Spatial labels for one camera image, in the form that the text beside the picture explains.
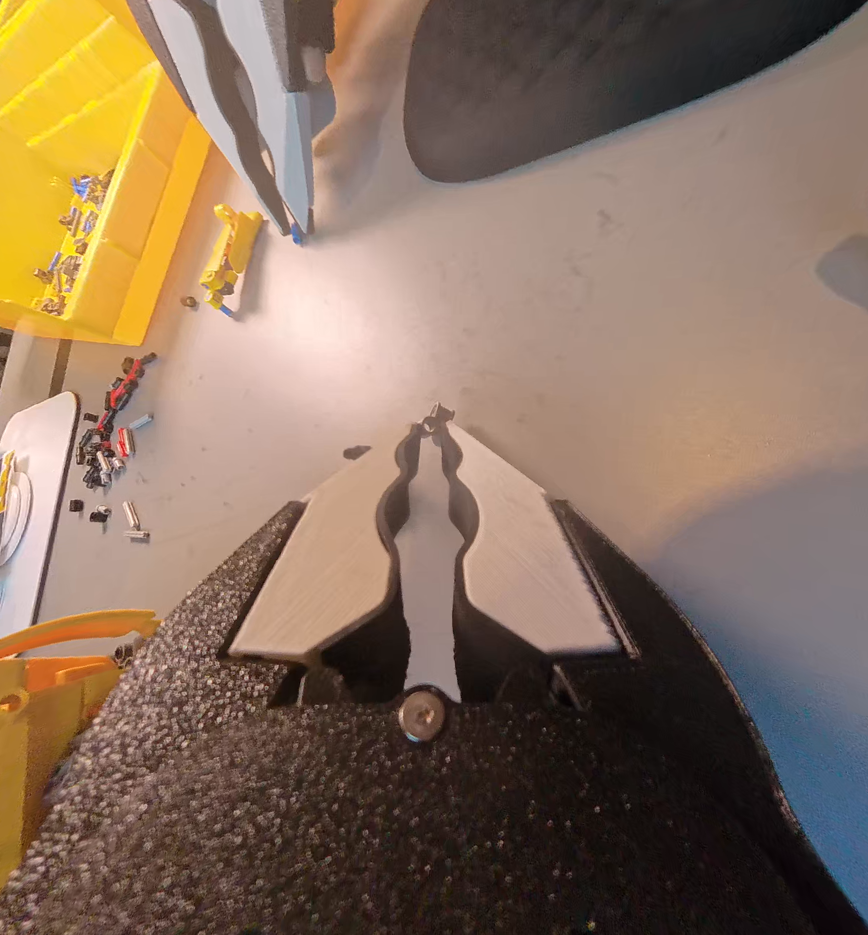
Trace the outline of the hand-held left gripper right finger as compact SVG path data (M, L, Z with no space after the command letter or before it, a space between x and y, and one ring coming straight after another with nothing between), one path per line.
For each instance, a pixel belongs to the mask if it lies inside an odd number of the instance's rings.
M449 517L462 537L452 632L462 691L498 691L512 672L622 655L625 645L546 491L452 423L440 428Z

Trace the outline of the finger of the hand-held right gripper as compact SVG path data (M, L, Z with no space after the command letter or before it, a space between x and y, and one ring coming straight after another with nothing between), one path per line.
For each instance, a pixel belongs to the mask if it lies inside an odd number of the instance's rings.
M214 2L129 1L136 27L178 94L277 228L291 222L238 81L243 71Z
M311 233L313 206L312 92L288 92L282 85L258 1L218 4L226 37L240 57L240 90L256 118L262 155L273 174L290 222Z

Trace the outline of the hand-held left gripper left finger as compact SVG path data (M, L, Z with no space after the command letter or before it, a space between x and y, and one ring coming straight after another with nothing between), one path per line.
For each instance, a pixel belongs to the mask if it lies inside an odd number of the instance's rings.
M227 657L315 666L349 684L403 684L411 651L395 536L421 423L398 427L315 488L227 641Z

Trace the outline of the grey desk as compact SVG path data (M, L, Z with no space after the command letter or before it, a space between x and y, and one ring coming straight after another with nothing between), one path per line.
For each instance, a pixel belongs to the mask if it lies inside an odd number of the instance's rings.
M181 304L213 206L256 207L209 152L133 399L153 419L109 491L150 540L61 507L39 620L168 613L439 401L697 626L868 920L868 3L682 111L424 179L339 239L265 225L230 321Z

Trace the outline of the small yellow block assembly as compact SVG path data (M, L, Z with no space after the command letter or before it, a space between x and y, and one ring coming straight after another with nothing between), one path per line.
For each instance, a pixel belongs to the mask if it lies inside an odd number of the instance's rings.
M214 207L214 215L222 228L202 270L199 287L207 305L232 318L236 286L248 268L264 216L258 211L237 211L225 203Z

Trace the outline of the large yellow bin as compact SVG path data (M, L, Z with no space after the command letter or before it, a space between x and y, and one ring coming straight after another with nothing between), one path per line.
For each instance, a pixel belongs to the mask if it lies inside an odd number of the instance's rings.
M145 339L209 140L164 70L84 101L65 59L0 111L0 326L136 346ZM61 245L70 179L115 170L66 313L32 308Z

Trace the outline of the pile of small building pieces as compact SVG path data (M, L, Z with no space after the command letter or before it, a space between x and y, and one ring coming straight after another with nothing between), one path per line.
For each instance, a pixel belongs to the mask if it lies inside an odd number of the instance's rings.
M73 463L81 469L81 481L87 491L109 489L125 469L126 460L134 454L133 431L122 416L146 370L156 360L156 353L125 357L121 372L104 393L101 412L83 415L84 425L73 448Z

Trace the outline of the yellow toy tracked robot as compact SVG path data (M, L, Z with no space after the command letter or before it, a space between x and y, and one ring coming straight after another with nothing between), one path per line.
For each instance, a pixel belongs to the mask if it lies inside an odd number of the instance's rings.
M0 637L0 891L43 820L46 788L122 670L109 651L57 656L70 641L150 637L149 610L77 614Z

